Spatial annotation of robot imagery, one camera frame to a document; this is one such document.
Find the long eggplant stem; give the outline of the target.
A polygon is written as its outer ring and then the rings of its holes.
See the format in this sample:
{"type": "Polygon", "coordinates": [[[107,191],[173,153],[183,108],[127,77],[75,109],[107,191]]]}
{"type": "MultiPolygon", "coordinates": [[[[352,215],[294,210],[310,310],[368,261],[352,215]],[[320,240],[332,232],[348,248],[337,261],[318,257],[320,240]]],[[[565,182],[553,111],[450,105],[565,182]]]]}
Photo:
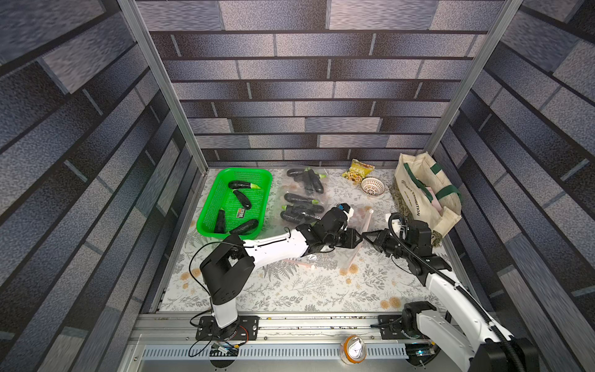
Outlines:
{"type": "Polygon", "coordinates": [[[302,184],[305,189],[305,193],[307,195],[312,195],[314,193],[314,189],[312,186],[311,178],[308,172],[303,173],[302,175],[302,184]]]}

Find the large eggplant front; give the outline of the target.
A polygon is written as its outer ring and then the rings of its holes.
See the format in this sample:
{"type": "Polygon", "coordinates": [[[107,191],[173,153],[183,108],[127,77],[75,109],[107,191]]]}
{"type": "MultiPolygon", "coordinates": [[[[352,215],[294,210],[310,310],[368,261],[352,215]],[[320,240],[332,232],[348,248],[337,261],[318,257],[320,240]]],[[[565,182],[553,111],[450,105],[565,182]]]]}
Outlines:
{"type": "Polygon", "coordinates": [[[325,192],[325,188],[322,181],[326,178],[326,175],[319,174],[313,169],[309,169],[308,177],[310,179],[312,190],[318,194],[323,194],[325,192]]]}

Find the clear pink-dotted zip-top bag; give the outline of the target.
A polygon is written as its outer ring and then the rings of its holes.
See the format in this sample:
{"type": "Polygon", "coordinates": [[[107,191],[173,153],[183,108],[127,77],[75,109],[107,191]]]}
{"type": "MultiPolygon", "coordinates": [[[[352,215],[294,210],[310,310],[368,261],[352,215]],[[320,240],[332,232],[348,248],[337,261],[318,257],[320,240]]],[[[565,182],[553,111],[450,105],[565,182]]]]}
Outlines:
{"type": "Polygon", "coordinates": [[[322,167],[293,167],[283,173],[283,182],[305,195],[322,196],[328,194],[330,174],[322,167]]]}

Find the long eggplant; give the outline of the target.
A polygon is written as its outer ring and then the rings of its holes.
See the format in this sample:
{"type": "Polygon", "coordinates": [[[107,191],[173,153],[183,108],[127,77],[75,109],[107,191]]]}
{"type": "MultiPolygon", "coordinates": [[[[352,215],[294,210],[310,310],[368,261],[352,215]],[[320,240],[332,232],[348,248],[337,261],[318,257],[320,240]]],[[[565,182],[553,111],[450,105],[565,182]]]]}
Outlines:
{"type": "Polygon", "coordinates": [[[294,204],[294,205],[286,205],[283,206],[282,209],[284,211],[288,211],[294,214],[311,214],[311,215],[318,215],[325,212],[325,208],[319,205],[310,205],[310,204],[294,204]]]}

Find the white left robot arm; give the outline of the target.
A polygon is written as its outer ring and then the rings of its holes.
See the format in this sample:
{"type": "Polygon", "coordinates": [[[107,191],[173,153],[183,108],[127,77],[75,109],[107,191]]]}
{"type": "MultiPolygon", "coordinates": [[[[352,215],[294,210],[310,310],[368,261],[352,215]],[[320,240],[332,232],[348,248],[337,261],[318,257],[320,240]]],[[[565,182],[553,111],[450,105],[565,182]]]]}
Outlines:
{"type": "Polygon", "coordinates": [[[234,329],[238,324],[236,297],[255,269],[336,248],[356,248],[362,238],[348,227],[353,214],[354,209],[342,203],[328,210],[317,222],[298,225],[279,236],[242,240],[239,234],[233,233],[219,242],[200,264],[217,327],[234,329]]]}

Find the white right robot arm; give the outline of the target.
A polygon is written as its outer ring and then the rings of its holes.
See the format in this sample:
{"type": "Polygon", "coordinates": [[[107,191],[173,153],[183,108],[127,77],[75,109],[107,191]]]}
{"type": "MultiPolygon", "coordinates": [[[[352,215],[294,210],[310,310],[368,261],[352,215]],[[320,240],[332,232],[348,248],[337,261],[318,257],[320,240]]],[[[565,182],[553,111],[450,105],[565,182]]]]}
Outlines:
{"type": "Polygon", "coordinates": [[[444,259],[432,251],[432,232],[423,221],[387,217],[387,229],[366,233],[373,247],[390,259],[404,258],[417,277],[446,308],[429,302],[404,306],[398,328],[413,339],[433,341],[462,371],[538,371],[539,353],[531,342],[503,327],[460,283],[444,259]]]}

